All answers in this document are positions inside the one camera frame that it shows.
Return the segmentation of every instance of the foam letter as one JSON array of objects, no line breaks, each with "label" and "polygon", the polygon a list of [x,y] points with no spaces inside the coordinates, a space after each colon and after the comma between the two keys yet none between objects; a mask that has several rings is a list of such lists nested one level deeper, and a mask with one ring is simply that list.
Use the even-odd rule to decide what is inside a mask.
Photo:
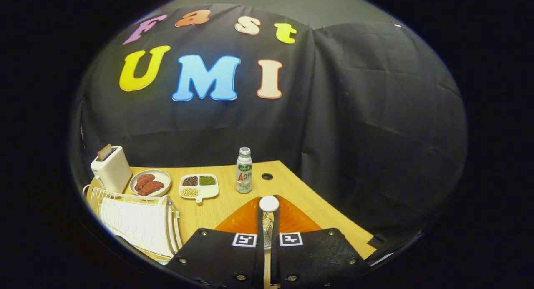
[{"label": "foam letter", "polygon": [[208,15],[211,13],[210,10],[200,10],[191,12],[185,16],[183,19],[176,22],[174,26],[181,27],[189,24],[202,24],[209,20]]},{"label": "foam letter", "polygon": [[210,71],[206,69],[199,55],[184,55],[178,59],[181,63],[178,89],[172,95],[174,101],[190,101],[193,93],[189,90],[189,82],[192,82],[196,94],[204,99],[209,88],[215,82],[215,89],[210,93],[212,99],[218,101],[232,101],[237,98],[233,90],[235,67],[241,63],[241,59],[228,55],[221,57]]},{"label": "foam letter", "polygon": [[282,91],[278,89],[278,69],[282,63],[272,60],[259,60],[262,67],[262,86],[257,91],[261,98],[277,99],[282,97]]},{"label": "foam letter", "polygon": [[141,25],[139,25],[139,27],[134,31],[134,33],[130,36],[130,38],[128,38],[128,40],[126,40],[122,45],[126,45],[126,44],[128,44],[130,42],[133,42],[133,41],[141,38],[141,33],[146,33],[158,21],[162,21],[165,18],[166,18],[166,15],[163,15],[163,16],[160,16],[160,17],[152,18],[150,20],[147,20],[147,21],[141,23]]},{"label": "foam letter", "polygon": [[276,30],[276,38],[278,40],[287,43],[287,44],[293,44],[295,43],[294,38],[290,38],[290,33],[296,34],[297,30],[291,28],[291,24],[288,23],[275,23],[275,27],[277,27]]},{"label": "foam letter", "polygon": [[241,16],[237,19],[237,22],[238,23],[235,24],[235,30],[239,31],[240,33],[249,35],[259,34],[259,27],[257,27],[257,25],[261,25],[261,23],[258,19],[248,16]]},{"label": "foam letter", "polygon": [[170,50],[170,46],[158,46],[152,48],[150,53],[152,57],[150,58],[149,68],[146,70],[146,73],[141,78],[135,78],[134,72],[139,62],[139,59],[145,54],[144,50],[136,51],[130,53],[124,59],[124,68],[122,68],[121,76],[118,80],[118,85],[124,91],[135,91],[143,89],[145,86],[148,86],[154,81],[158,70],[160,69],[161,60],[164,57],[164,53]]}]

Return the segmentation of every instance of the divided tray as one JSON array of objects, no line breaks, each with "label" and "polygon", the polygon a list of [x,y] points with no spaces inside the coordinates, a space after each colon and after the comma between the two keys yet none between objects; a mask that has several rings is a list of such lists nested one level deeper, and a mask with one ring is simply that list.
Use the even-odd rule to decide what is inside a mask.
[{"label": "divided tray", "polygon": [[192,198],[200,203],[203,198],[219,194],[219,181],[215,175],[210,173],[184,175],[180,180],[179,194],[183,198]]}]

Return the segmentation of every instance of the plate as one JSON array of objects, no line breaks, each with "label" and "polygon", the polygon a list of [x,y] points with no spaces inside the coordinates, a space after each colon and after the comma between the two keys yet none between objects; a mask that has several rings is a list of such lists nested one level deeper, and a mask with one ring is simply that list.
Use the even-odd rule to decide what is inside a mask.
[{"label": "plate", "polygon": [[161,171],[159,169],[149,169],[149,170],[142,171],[142,172],[139,172],[136,175],[134,175],[134,177],[132,177],[132,179],[130,181],[130,190],[135,195],[141,196],[141,195],[137,194],[137,191],[135,190],[135,185],[137,184],[137,179],[141,175],[145,175],[145,174],[149,174],[149,173],[155,176],[154,181],[162,182],[164,184],[164,187],[161,188],[160,190],[152,192],[151,194],[149,194],[147,196],[158,197],[158,196],[164,195],[170,188],[170,175],[168,173],[166,173],[165,171]]},{"label": "plate", "polygon": [[[215,179],[215,185],[200,185],[201,176],[210,176]],[[187,177],[197,177],[196,185],[183,186],[183,182]],[[182,191],[186,188],[194,188],[197,191],[197,196],[184,196]],[[210,198],[217,196],[219,194],[219,181],[217,177],[211,173],[199,173],[199,174],[188,174],[184,175],[180,180],[179,194],[183,198],[192,198],[195,199],[197,203],[201,203],[203,198]]]}]

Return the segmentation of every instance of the yellow letter u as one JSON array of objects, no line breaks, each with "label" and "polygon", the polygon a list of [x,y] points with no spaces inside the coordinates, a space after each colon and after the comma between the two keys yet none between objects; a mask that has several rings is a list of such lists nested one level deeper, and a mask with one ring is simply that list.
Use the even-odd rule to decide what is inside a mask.
[{"label": "yellow letter u", "polygon": [[118,80],[118,85],[121,87],[124,91],[135,91],[143,89],[145,86],[150,85],[156,78],[156,75],[158,74],[158,70],[160,69],[161,60],[164,57],[164,53],[170,50],[170,46],[158,46],[155,48],[152,48],[150,53],[152,53],[152,57],[150,59],[149,68],[146,70],[146,73],[144,76],[141,76],[141,78],[135,78],[134,72],[135,68],[137,67],[137,63],[139,62],[139,59],[143,55],[145,55],[145,51],[136,51],[134,53],[130,53],[126,58],[124,59],[124,68],[122,68],[121,76]]}]

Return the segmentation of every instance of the letter m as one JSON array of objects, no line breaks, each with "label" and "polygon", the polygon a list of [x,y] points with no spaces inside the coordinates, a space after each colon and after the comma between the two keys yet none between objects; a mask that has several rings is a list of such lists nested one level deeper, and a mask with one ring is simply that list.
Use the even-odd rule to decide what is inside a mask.
[{"label": "letter m", "polygon": [[184,55],[178,59],[181,63],[178,89],[172,95],[174,101],[190,101],[193,93],[189,89],[193,83],[195,91],[200,99],[204,99],[209,88],[215,82],[215,89],[210,93],[212,99],[218,101],[232,101],[237,98],[233,89],[235,68],[241,60],[237,57],[224,56],[208,71],[202,57],[199,55]]}]

